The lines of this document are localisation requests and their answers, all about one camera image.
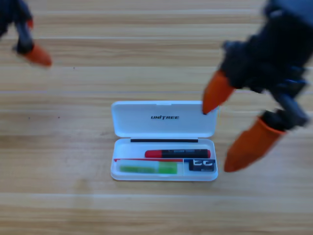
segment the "open case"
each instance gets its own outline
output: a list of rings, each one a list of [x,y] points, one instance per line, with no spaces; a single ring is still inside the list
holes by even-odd
[[[201,109],[201,101],[115,102],[114,131],[122,139],[115,142],[111,176],[127,181],[215,180],[218,164],[208,137],[214,134],[218,110],[204,115]],[[207,157],[176,155],[181,150],[195,153],[200,149]],[[171,154],[147,158],[148,152],[162,153],[159,150]]]

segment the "case lid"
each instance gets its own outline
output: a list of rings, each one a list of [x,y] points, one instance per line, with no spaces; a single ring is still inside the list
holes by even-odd
[[[202,101],[118,101],[111,107],[115,134],[142,139],[210,137],[217,109],[204,115]]]

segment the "robotic arm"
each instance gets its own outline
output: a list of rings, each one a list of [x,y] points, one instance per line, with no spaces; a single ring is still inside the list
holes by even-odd
[[[31,36],[33,16],[23,0],[0,0],[0,38],[7,33],[10,24],[14,23],[19,40],[13,50],[30,63],[50,67],[50,55]]]
[[[264,15],[267,21],[257,35],[246,42],[224,43],[224,60],[203,94],[203,114],[243,88],[268,91],[281,106],[264,111],[239,135],[228,150],[225,172],[248,167],[288,131],[309,122],[295,98],[308,85],[303,74],[313,53],[313,1],[268,0]]]

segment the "wooden table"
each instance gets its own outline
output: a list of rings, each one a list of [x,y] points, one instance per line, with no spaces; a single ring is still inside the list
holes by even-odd
[[[224,40],[262,25],[258,0],[29,0],[34,37],[52,54],[32,68],[0,43],[1,235],[311,235],[313,128],[261,161],[224,173],[227,148],[268,95],[221,108],[219,176],[210,183],[110,176],[117,100],[201,100]],[[313,80],[311,73],[308,80]],[[311,116],[313,91],[299,99]]]

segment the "red marker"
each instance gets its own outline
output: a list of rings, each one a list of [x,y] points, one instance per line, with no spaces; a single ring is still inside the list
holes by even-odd
[[[210,158],[211,152],[208,149],[174,149],[174,150],[148,150],[146,158]]]

